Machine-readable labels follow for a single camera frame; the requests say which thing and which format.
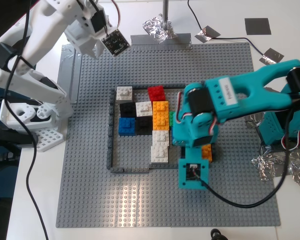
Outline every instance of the cable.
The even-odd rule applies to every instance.
[[[211,126],[209,127],[209,135],[212,136],[214,134],[214,127],[217,124],[217,116],[214,116],[213,122]]]
[[[189,0],[188,0],[188,7],[189,7],[189,9],[191,10],[191,12],[192,12],[192,14],[193,14],[193,16],[194,16],[194,18],[195,18],[195,20],[196,20],[196,22],[198,23],[198,26],[199,26],[199,28],[200,28],[200,31],[202,30],[202,27],[201,27],[201,25],[200,25],[200,23],[199,23],[199,21],[198,21],[198,18],[197,18],[197,16],[196,16],[196,14],[195,14],[195,12],[192,10],[192,8],[191,8],[191,6],[190,6],[190,4],[189,4]],[[245,40],[247,40],[250,44],[251,44],[251,46],[259,53],[259,54],[261,54],[262,56],[264,55],[248,38],[246,38],[246,37],[213,37],[212,39],[219,39],[219,40],[240,40],[240,39],[245,39]]]
[[[201,185],[206,187],[206,189],[208,189],[215,197],[217,197],[218,199],[220,199],[221,201],[237,207],[237,208],[242,208],[242,209],[251,209],[251,208],[255,208],[257,206],[260,206],[261,204],[264,204],[266,201],[268,201],[270,198],[272,198],[276,192],[281,188],[282,184],[285,181],[285,178],[287,176],[287,172],[288,172],[288,165],[289,165],[289,154],[290,154],[290,149],[289,149],[289,124],[290,121],[292,120],[294,115],[294,108],[293,106],[290,108],[289,113],[286,117],[285,120],[285,146],[286,146],[286,150],[285,150],[285,161],[284,161],[284,165],[283,165],[283,172],[282,172],[282,177],[278,183],[278,185],[263,199],[261,199],[260,201],[257,201],[255,203],[251,203],[251,204],[239,204],[239,203],[235,203],[233,201],[230,201],[226,198],[224,198],[223,196],[221,196],[220,194],[218,194],[217,192],[215,192],[205,181],[203,181],[202,179],[200,179],[200,177],[193,171],[193,174],[198,178],[198,180],[201,182]]]
[[[101,17],[102,17],[102,21],[103,21],[103,24],[104,24],[104,31],[105,31],[105,35],[108,37],[108,27],[107,27],[107,23],[106,23],[106,17],[103,13],[100,12],[99,8],[97,7],[97,5],[95,4],[94,0],[89,0],[89,2],[91,3],[91,5],[94,7],[95,11],[98,13],[98,14],[101,14]]]
[[[285,138],[286,138],[286,135],[283,135],[283,137],[281,138],[281,145],[284,149],[286,149],[286,145],[284,143]],[[296,142],[295,147],[289,149],[289,151],[295,150],[297,147],[299,147],[299,144],[300,144],[300,130],[298,131],[298,134],[297,134],[297,142]]]
[[[200,31],[201,31],[201,30],[202,30],[202,27],[201,27],[201,25],[200,25],[200,22],[199,22],[199,20],[198,20],[198,18],[197,18],[197,16],[196,16],[195,12],[194,12],[194,11],[192,10],[192,8],[190,7],[189,0],[188,0],[188,7],[190,8],[190,10],[191,10],[191,12],[192,12],[192,14],[193,14],[193,16],[194,16],[196,22],[197,22],[198,25],[199,25]]]
[[[114,4],[116,11],[118,12],[118,25],[116,26],[116,28],[119,28],[120,22],[121,22],[120,9],[119,9],[118,4],[115,2],[115,0],[111,0],[111,2]]]
[[[177,124],[180,124],[181,121],[178,119],[179,111],[180,111],[180,103],[181,103],[181,95],[184,93],[182,91],[178,92],[176,96],[176,111],[175,111],[175,121]]]
[[[27,8],[27,11],[26,11],[26,16],[25,16],[25,25],[24,25],[24,32],[23,32],[23,37],[22,37],[22,47],[19,51],[19,55],[18,57],[16,58],[15,62],[14,62],[14,65],[12,67],[12,70],[10,72],[10,75],[7,79],[7,82],[6,82],[6,85],[5,85],[5,89],[4,89],[4,103],[5,103],[5,106],[6,108],[8,109],[8,111],[10,112],[10,114],[18,121],[18,123],[24,128],[24,130],[26,131],[26,133],[29,135],[31,141],[32,141],[32,144],[33,144],[33,158],[32,158],[32,162],[31,162],[31,165],[30,165],[30,168],[26,174],[26,179],[25,179],[25,184],[26,184],[26,189],[30,195],[30,198],[33,202],[33,205],[38,213],[38,216],[39,216],[39,219],[40,219],[40,222],[41,222],[41,225],[42,225],[42,228],[43,228],[43,232],[44,232],[44,235],[45,235],[45,239],[46,240],[49,240],[48,238],[48,234],[47,234],[47,230],[46,230],[46,226],[45,226],[45,223],[43,221],[43,218],[41,216],[41,213],[40,213],[40,210],[39,210],[39,207],[36,203],[36,200],[30,190],[30,186],[29,186],[29,177],[30,177],[30,174],[31,174],[31,171],[34,167],[34,164],[35,164],[35,161],[36,161],[36,157],[37,157],[37,143],[34,139],[34,136],[31,134],[30,130],[27,128],[27,126],[17,117],[17,115],[12,111],[12,109],[10,108],[9,106],[9,103],[8,103],[8,91],[9,91],[9,86],[10,86],[10,83],[12,81],[12,78],[14,76],[14,73],[16,71],[16,68],[18,66],[18,63],[20,61],[20,59],[22,57],[20,57],[24,51],[24,48],[26,46],[26,38],[27,38],[27,32],[28,32],[28,27],[29,27],[29,18],[30,18],[30,8],[31,8],[31,0],[29,1],[29,6]]]
[[[248,38],[246,37],[213,37],[212,39],[219,39],[219,40],[235,40],[235,39],[245,39],[247,40],[251,46],[262,56],[264,55]]]
[[[182,118],[181,118],[181,119],[182,119],[182,120],[185,119],[186,116],[192,116],[192,113],[191,113],[191,112],[185,112],[185,113],[182,115]]]

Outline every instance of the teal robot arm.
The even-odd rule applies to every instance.
[[[285,76],[288,76],[289,87],[282,92],[265,88],[272,80]],[[238,98],[237,94],[246,97]],[[284,113],[300,99],[300,61],[290,60],[264,66],[255,72],[192,83],[178,94],[178,101],[181,95],[183,99],[173,116],[172,128],[172,144],[185,147],[185,158],[179,160],[179,187],[203,189],[198,181],[187,180],[187,171],[190,166],[199,167],[200,163],[200,167],[204,166],[200,177],[208,182],[209,164],[201,159],[201,146],[216,142],[220,124],[267,112],[266,120],[259,127],[261,138],[266,144],[272,144],[283,137]],[[300,131],[300,109],[295,111],[290,128],[292,137]]]

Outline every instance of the aluminum foil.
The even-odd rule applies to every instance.
[[[203,28],[195,37],[200,40],[202,43],[206,43],[209,40],[213,38],[217,38],[220,36],[220,33],[218,33],[216,30],[213,28],[206,26]]]
[[[145,21],[142,25],[143,29],[158,43],[162,43],[167,39],[176,38],[177,34],[175,34],[171,26],[171,21],[167,21],[166,29],[164,29],[164,25],[162,23],[162,14],[159,14],[159,16],[160,19],[158,17],[155,17],[148,21]]]
[[[244,117],[245,124],[248,129],[259,127],[265,118],[264,112],[258,112]]]
[[[284,55],[281,53],[269,48],[263,56],[259,59],[265,65],[277,64],[284,58]]]
[[[261,155],[251,160],[258,168],[262,181],[280,177],[283,173],[286,153],[271,151],[273,149],[270,146],[262,147]],[[293,180],[300,185],[300,148],[290,152],[287,175],[292,175]]]

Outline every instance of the green lego brick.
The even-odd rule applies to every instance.
[[[169,112],[169,125],[170,127],[173,127],[174,126],[174,111],[170,111]]]

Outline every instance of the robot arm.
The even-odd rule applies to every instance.
[[[218,124],[254,113],[287,110],[294,101],[293,96],[285,92],[271,92],[264,87],[296,68],[300,68],[300,61],[290,60],[255,72],[221,76],[203,84],[186,86],[182,109],[174,116],[173,144],[188,148],[211,144],[217,140]],[[246,97],[238,98],[237,94]]]
[[[53,48],[62,33],[65,33],[78,52],[92,57],[101,55],[105,48],[101,40],[108,35],[104,29],[106,27],[112,32],[113,28],[103,8],[98,4],[96,7],[98,11],[90,0],[40,0],[30,11],[28,40],[22,54],[23,59],[32,66],[36,65]],[[13,45],[23,37],[25,18],[23,16],[0,37],[0,88],[5,88],[10,70],[17,59],[17,51],[13,49]],[[10,104],[14,112],[25,112],[21,119],[32,131],[46,128],[44,120],[55,119],[54,123],[48,125],[53,128],[59,120],[68,118],[73,113],[67,93],[22,60],[14,72],[9,90],[43,102],[41,106],[28,105],[26,109],[30,109],[29,112],[24,111],[25,103]],[[40,121],[32,120],[33,112]],[[4,104],[1,105],[0,120],[7,127],[22,131],[17,121],[9,116]]]
[[[288,85],[282,92],[264,88],[273,79],[283,76],[287,76]],[[269,145],[283,139],[287,115],[293,106],[289,136],[300,138],[298,60],[264,66],[256,72],[238,76],[192,83],[186,86],[183,94],[182,108],[182,93],[178,94],[172,128],[172,144],[185,147],[185,156],[178,164],[180,189],[206,189],[197,179],[209,182],[209,161],[202,158],[201,147],[216,142],[219,125],[226,121],[266,111],[257,131],[261,140]]]

